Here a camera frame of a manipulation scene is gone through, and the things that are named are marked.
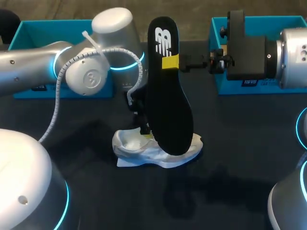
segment glowing blue ring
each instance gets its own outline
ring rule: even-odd
[[[306,192],[306,188],[305,188],[305,185],[304,185],[304,169],[305,169],[306,163],[307,163],[307,161],[303,164],[303,166],[301,168],[300,180],[301,180],[302,191],[303,191],[305,200],[307,202],[307,192]]]
[[[64,53],[66,50],[68,50],[69,48],[71,48],[71,46],[62,49],[61,51],[59,51],[59,52],[56,54],[56,56],[55,56],[55,58],[54,58],[54,61],[53,61],[53,73],[54,73],[54,76],[56,76],[56,78],[58,78],[58,76],[57,76],[57,74],[56,74],[56,63],[57,63],[57,60],[58,60],[59,56],[60,56],[62,53]],[[145,56],[145,53],[143,52],[143,54],[142,54],[142,56],[141,56],[141,58],[140,58],[140,61],[142,61],[142,60],[144,59],[144,56]],[[131,65],[129,65],[129,66],[126,66],[126,67],[120,67],[120,68],[111,67],[110,69],[111,69],[111,70],[115,70],[115,71],[118,71],[118,70],[126,70],[126,69],[130,69],[130,68],[136,66],[137,64],[138,64],[138,63],[135,62],[135,63],[133,63],[133,64],[131,64]]]
[[[66,215],[67,209],[68,209],[68,203],[69,203],[69,191],[68,191],[68,185],[67,185],[66,181],[65,181],[65,184],[66,184],[66,190],[67,190],[67,200],[66,200],[66,206],[65,206],[64,212],[63,212],[63,214],[62,214],[62,217],[61,217],[61,219],[59,220],[59,222],[58,222],[58,224],[56,225],[56,227],[54,228],[54,230],[57,230],[57,229],[58,229],[58,228],[61,226],[61,224],[62,224],[62,222],[63,222],[63,220],[64,220],[64,218],[65,218],[65,215]]]
[[[144,59],[144,56],[145,56],[145,54],[143,52],[142,57],[140,58],[140,61],[142,61]],[[126,70],[126,69],[130,69],[130,68],[136,66],[137,64],[138,63],[135,62],[135,63],[133,63],[133,64],[131,64],[129,66],[126,66],[126,67],[120,67],[120,68],[111,67],[111,70]]]
[[[307,149],[307,147],[303,144],[303,142],[302,142],[302,140],[301,140],[301,138],[299,137],[299,134],[298,134],[298,121],[299,121],[299,119],[301,118],[302,114],[306,111],[306,109],[307,109],[307,108],[305,108],[305,109],[300,113],[300,115],[298,116],[297,121],[296,121],[296,126],[295,126],[297,139],[298,139],[299,143],[301,143],[301,145],[302,145],[305,149]]]
[[[59,52],[56,54],[56,56],[55,56],[55,58],[54,58],[54,61],[53,61],[53,73],[54,73],[54,76],[56,76],[56,78],[58,78],[58,76],[57,76],[57,74],[56,74],[56,63],[57,63],[57,60],[58,60],[59,56],[60,56],[62,53],[64,53],[66,50],[68,50],[69,48],[71,48],[71,46],[62,49],[61,51],[59,51]]]

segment shoe upper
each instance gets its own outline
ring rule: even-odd
[[[169,155],[163,151],[154,138],[147,138],[140,134],[140,128],[118,130],[112,140],[113,150],[117,155],[126,157],[146,157],[157,161],[180,161],[194,154],[198,154],[203,143],[201,137],[193,134],[189,150],[179,156]]]

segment concrete floor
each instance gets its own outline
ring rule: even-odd
[[[307,0],[0,0],[0,7],[17,13],[22,20],[92,19],[112,7],[128,8],[142,41],[157,16],[169,16],[179,27],[181,40],[204,40],[210,19],[229,10],[244,9],[247,15],[307,16]]]

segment new balance logo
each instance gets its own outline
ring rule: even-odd
[[[172,47],[171,34],[168,30],[162,30],[160,27],[155,29],[155,40],[159,44],[155,46],[155,51],[164,57],[172,56],[168,49]]]

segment screw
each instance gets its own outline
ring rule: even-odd
[[[23,196],[23,195],[21,195],[20,197],[18,197],[18,201],[19,201],[19,203],[22,204],[22,205],[27,205],[27,204],[28,204],[28,199],[27,199],[27,197],[25,197],[25,196]]]

